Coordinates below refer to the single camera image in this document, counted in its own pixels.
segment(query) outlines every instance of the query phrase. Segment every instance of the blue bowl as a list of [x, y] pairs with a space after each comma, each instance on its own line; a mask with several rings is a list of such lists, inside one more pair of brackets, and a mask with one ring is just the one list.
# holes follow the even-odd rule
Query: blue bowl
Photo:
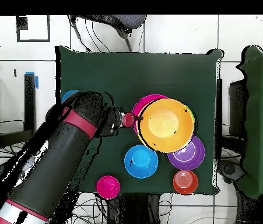
[[126, 153], [124, 164], [131, 176], [144, 179], [155, 173], [158, 157], [155, 151], [145, 145], [136, 145]]
[[78, 92], [78, 90], [70, 90], [67, 93], [64, 94], [64, 96], [62, 97], [62, 103], [68, 99], [72, 94]]

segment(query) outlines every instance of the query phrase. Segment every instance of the green cloth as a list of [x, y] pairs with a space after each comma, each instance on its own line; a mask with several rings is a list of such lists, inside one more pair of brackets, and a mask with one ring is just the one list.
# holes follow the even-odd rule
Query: green cloth
[[[205, 54], [138, 54], [73, 52], [59, 47], [61, 55], [61, 97], [69, 90], [107, 92], [114, 105], [132, 111], [134, 104], [149, 94], [161, 94], [184, 102], [198, 120], [197, 137], [205, 146], [205, 159], [193, 172], [198, 176], [196, 194], [214, 195], [213, 135], [216, 96], [216, 63], [221, 50]], [[92, 140], [88, 150], [95, 152]], [[118, 136], [104, 138], [80, 191], [96, 192], [98, 179], [116, 177], [122, 193], [174, 193], [173, 177], [178, 172], [167, 155], [158, 153], [156, 172], [145, 179], [130, 176], [124, 156], [142, 144], [133, 129], [120, 129]]]
[[247, 149], [243, 168], [247, 172], [238, 182], [239, 189], [250, 198], [263, 194], [263, 52], [246, 47], [243, 63], [248, 100], [246, 105]]

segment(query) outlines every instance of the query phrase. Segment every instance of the gray chair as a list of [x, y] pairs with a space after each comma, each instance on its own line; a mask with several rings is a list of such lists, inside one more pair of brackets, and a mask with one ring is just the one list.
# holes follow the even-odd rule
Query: gray chair
[[144, 24], [146, 17], [147, 15], [71, 15], [70, 20], [78, 39], [80, 39], [80, 37], [76, 27], [76, 18], [83, 18], [112, 26], [116, 29], [119, 36], [125, 40], [128, 49], [131, 52], [132, 48], [128, 40], [128, 35], [132, 33], [132, 29], [138, 29], [141, 27]]

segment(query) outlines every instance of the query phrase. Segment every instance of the pink cup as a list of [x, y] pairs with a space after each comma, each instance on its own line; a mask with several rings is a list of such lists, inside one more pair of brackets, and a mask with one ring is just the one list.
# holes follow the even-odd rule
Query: pink cup
[[101, 197], [110, 200], [119, 194], [120, 183], [113, 176], [104, 176], [98, 180], [96, 190]]

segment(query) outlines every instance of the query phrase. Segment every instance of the yellow bowl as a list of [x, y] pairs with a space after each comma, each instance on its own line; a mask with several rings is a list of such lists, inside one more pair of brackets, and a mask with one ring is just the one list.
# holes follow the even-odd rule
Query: yellow bowl
[[174, 99], [159, 99], [147, 104], [137, 122], [138, 137], [148, 148], [163, 153], [175, 152], [189, 144], [195, 119], [188, 106]]

